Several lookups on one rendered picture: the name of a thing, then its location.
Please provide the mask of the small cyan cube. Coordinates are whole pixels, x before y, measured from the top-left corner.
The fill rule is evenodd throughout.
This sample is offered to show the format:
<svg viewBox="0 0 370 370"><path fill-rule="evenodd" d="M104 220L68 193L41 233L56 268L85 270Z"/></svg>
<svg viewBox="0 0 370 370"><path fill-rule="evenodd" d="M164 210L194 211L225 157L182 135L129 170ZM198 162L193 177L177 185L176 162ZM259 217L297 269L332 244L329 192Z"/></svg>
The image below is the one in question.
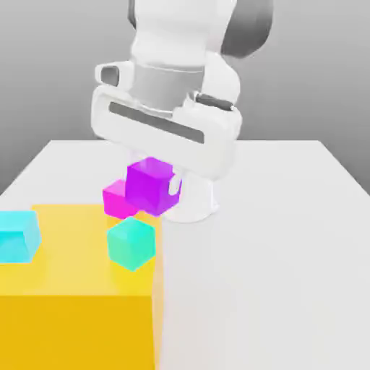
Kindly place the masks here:
<svg viewBox="0 0 370 370"><path fill-rule="evenodd" d="M31 263L40 244L35 211L0 211L0 264Z"/></svg>

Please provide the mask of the small magenta cube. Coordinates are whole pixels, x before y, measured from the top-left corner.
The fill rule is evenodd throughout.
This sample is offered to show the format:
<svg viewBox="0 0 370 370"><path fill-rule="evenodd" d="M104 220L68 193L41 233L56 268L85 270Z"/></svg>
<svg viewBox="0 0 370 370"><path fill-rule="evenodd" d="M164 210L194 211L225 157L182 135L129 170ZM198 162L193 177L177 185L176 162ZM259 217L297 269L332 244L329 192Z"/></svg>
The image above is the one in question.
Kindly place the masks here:
<svg viewBox="0 0 370 370"><path fill-rule="evenodd" d="M139 210L127 202L125 197L125 180L119 179L103 190L103 205L105 214L125 219L136 215Z"/></svg>

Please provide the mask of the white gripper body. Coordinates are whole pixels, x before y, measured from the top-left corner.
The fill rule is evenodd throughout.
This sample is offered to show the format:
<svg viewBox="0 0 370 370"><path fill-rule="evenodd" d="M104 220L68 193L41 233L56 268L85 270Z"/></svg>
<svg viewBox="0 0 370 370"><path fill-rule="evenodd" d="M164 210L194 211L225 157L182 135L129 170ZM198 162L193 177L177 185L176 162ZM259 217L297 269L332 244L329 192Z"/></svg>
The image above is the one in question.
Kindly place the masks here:
<svg viewBox="0 0 370 370"><path fill-rule="evenodd" d="M224 177L233 164L242 116L186 99L170 120L130 106L129 94L100 85L92 94L91 127L119 143L203 178Z"/></svg>

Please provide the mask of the small teal cube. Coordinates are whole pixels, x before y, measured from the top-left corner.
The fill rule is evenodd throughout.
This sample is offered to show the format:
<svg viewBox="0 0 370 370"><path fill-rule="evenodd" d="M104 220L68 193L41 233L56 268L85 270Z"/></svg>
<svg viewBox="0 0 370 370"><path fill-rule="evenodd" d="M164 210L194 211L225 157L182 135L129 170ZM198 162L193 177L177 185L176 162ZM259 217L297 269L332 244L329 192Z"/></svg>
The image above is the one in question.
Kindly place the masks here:
<svg viewBox="0 0 370 370"><path fill-rule="evenodd" d="M108 256L134 272L156 255L155 228L128 217L107 231Z"/></svg>

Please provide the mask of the large yellow box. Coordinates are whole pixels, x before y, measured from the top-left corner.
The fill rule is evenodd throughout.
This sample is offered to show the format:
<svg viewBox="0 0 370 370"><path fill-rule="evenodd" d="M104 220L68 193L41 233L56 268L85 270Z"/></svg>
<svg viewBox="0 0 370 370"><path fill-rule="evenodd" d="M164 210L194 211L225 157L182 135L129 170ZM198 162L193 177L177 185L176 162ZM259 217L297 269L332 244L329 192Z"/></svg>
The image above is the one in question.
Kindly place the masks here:
<svg viewBox="0 0 370 370"><path fill-rule="evenodd" d="M0 264L0 370L160 370L163 258L108 256L101 205L36 205L31 263Z"/></svg>

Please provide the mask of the small purple cube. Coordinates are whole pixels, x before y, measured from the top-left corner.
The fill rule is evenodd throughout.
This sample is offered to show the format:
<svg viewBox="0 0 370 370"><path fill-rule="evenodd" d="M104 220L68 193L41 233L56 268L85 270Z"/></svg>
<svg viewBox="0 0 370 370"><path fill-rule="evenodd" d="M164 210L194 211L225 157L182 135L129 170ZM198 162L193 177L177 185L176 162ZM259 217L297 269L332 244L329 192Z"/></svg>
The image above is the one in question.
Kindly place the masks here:
<svg viewBox="0 0 370 370"><path fill-rule="evenodd" d="M179 202L181 187L169 194L173 166L156 158L145 158L127 167L125 197L129 204L154 216L162 215Z"/></svg>

